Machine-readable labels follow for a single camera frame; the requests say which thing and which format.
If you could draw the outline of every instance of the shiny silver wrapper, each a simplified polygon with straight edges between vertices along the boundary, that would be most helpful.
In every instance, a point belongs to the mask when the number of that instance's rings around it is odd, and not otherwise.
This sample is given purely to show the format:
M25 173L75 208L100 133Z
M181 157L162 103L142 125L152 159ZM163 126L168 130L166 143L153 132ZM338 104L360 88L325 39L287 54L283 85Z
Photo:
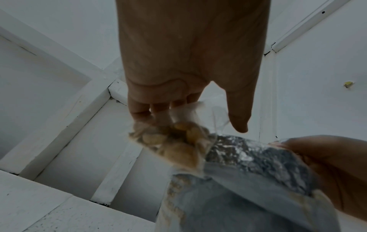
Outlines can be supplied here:
M340 231L331 202L291 151L218 135L203 172L175 172L155 231Z

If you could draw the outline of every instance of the clear plastic bag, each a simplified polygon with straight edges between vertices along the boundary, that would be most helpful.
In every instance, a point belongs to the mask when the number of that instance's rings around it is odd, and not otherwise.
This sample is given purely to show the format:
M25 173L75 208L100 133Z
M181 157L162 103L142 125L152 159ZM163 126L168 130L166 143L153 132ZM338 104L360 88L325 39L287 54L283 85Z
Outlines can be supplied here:
M200 174L217 134L228 124L219 98L158 112L135 122L130 139L176 167Z

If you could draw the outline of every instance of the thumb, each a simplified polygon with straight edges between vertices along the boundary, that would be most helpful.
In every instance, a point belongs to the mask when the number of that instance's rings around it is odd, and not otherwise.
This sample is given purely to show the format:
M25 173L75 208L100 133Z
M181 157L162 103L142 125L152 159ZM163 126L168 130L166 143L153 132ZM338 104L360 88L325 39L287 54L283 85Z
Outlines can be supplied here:
M256 81L236 91L226 91L228 116L232 126L241 133L248 131Z

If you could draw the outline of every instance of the white ceiling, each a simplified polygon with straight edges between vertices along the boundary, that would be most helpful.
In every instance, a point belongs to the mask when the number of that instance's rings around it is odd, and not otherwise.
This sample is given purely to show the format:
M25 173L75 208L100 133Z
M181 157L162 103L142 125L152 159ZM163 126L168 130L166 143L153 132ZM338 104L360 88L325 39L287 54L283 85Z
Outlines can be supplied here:
M270 22L292 1L272 0ZM98 68L120 56L115 0L1 0L0 9Z

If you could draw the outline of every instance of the human hand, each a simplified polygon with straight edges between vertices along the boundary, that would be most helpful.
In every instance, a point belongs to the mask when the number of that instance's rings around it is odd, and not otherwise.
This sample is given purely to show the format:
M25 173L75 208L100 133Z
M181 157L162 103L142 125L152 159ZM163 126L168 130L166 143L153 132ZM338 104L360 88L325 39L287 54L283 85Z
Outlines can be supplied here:
M233 127L247 132L270 0L116 4L133 118L195 102L214 81L226 91Z
M366 141L319 135L271 144L299 155L319 175L336 209L367 221Z

